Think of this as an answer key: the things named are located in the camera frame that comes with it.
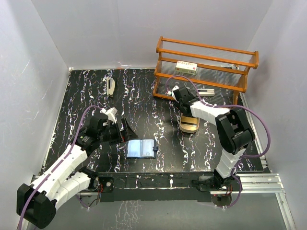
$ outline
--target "white box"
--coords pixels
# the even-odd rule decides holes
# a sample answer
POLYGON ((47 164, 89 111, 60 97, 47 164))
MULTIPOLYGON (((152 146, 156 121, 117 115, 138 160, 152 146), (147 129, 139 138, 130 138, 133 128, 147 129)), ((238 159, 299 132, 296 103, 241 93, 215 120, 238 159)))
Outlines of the white box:
POLYGON ((180 73, 195 74, 197 70, 197 64, 186 61, 177 61, 175 70, 180 73))

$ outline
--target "marble tabletop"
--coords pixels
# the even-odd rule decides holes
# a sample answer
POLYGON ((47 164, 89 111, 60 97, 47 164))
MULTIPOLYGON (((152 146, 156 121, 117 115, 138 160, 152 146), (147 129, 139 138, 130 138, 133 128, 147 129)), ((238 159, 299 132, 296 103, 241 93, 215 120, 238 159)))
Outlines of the marble tabletop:
MULTIPOLYGON (((180 112, 170 100, 152 96, 154 69, 74 70, 56 123, 46 163, 47 170, 64 152, 74 137, 82 113, 90 105, 105 109, 116 107, 117 119, 126 118, 140 139, 156 139, 159 151, 155 159, 126 159, 125 143, 110 146, 103 143, 82 163, 100 173, 180 173, 211 172, 217 166, 222 148, 216 127, 201 120, 195 134, 179 130, 180 112), (114 96, 106 95, 106 78, 117 79, 114 96)), ((231 104, 232 92, 217 90, 208 102, 231 104)), ((91 110, 85 119, 97 113, 91 110)), ((247 154, 257 154, 252 143, 247 154)), ((260 159, 243 160, 239 171, 263 171, 260 159)))

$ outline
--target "gray floor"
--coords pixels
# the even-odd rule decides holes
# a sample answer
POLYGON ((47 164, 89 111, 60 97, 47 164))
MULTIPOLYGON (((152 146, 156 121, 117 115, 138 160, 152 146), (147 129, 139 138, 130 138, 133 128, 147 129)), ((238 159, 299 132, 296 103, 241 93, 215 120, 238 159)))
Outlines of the gray floor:
POLYGON ((99 203, 88 212, 72 198, 46 230, 285 230, 275 194, 242 194, 222 211, 195 201, 99 203))

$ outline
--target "wooden frame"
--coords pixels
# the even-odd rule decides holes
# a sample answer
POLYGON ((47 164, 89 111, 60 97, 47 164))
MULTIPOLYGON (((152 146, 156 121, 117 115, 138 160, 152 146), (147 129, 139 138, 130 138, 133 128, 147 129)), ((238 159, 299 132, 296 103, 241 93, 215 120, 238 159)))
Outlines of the wooden frame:
MULTIPOLYGON (((209 85, 209 86, 233 90, 234 91, 234 104, 237 104, 239 92, 246 92, 246 90, 247 90, 247 76, 248 76, 248 72, 249 72, 250 68, 256 69, 258 67, 258 64, 259 64, 258 51, 251 52, 251 51, 231 49, 231 48, 220 47, 220 46, 211 46, 211 45, 200 44, 200 43, 195 43, 195 42, 186 42, 186 41, 179 41, 179 40, 174 40, 174 39, 163 38, 162 36, 160 37, 160 39, 158 41, 158 44, 157 44, 157 47, 156 47, 156 52, 159 53, 159 59, 158 59, 157 66, 156 66, 155 71, 154 71, 154 75, 157 77, 157 79, 156 79, 156 83, 155 83, 154 90, 153 90, 153 96, 157 96, 157 97, 161 97, 161 98, 165 98, 165 99, 172 99, 172 97, 165 95, 165 94, 157 93, 158 85, 160 83, 161 77, 170 78, 172 76, 172 74, 159 72, 158 68, 159 68, 161 62, 177 63, 178 59, 165 58, 165 57, 163 57, 163 53, 172 54, 172 55, 180 55, 180 56, 182 56, 181 61, 184 61, 184 57, 191 57, 191 58, 198 58, 198 59, 204 59, 204 60, 215 61, 215 62, 222 62, 222 63, 227 63, 227 64, 245 67, 244 70, 237 70, 237 69, 227 69, 227 68, 223 68, 223 67, 219 67, 219 66, 211 66, 211 65, 205 65, 205 64, 197 63, 198 68, 210 69, 210 70, 213 70, 213 71, 222 71, 222 72, 228 72, 228 73, 232 73, 232 74, 241 75, 241 77, 240 77, 238 83, 236 84, 236 86, 219 84, 219 83, 215 83, 215 82, 211 82, 211 81, 207 81, 207 80, 198 80, 198 79, 190 78, 190 80, 193 83, 204 84, 204 85, 209 85), (164 49, 164 48, 162 48, 163 42, 171 42, 171 43, 178 43, 178 44, 189 45, 189 46, 198 46, 198 47, 203 47, 203 48, 223 50, 223 51, 228 51, 228 52, 232 52, 232 53, 250 55, 251 58, 250 58, 249 62, 243 62, 241 60, 231 60, 231 59, 225 59, 225 58, 219 58, 219 57, 211 57, 211 56, 208 56, 208 55, 182 52, 182 51, 178 51, 178 50, 164 49)), ((181 77, 176 77, 174 79, 187 81, 186 79, 181 78, 181 77)))

